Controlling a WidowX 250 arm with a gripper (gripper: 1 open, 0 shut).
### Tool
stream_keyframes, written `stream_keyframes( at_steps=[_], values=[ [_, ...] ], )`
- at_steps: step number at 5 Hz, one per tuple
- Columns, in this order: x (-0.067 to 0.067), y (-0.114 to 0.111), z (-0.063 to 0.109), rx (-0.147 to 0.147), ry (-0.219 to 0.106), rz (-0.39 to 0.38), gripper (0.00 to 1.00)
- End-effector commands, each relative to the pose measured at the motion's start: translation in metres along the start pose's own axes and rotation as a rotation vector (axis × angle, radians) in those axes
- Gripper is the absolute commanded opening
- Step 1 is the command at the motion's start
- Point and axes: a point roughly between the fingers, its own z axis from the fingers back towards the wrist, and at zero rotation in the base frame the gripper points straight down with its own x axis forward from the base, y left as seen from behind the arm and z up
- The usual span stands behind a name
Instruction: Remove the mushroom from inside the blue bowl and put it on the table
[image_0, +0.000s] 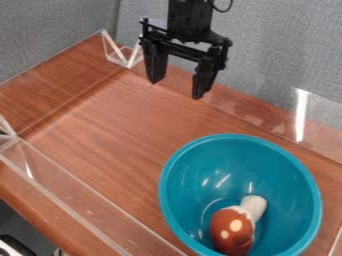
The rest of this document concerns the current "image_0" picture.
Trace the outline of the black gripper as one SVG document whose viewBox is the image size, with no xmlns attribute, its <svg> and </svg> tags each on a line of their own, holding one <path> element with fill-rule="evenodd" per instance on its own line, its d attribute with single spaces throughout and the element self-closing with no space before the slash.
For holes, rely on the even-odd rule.
<svg viewBox="0 0 342 256">
<path fill-rule="evenodd" d="M 192 98 L 211 90 L 218 72 L 226 68 L 232 41 L 211 29 L 214 12 L 226 13 L 215 0 L 168 0 L 167 19 L 140 20 L 140 45 L 146 73 L 152 84 L 166 77 L 168 55 L 198 62 L 192 76 Z"/>
</svg>

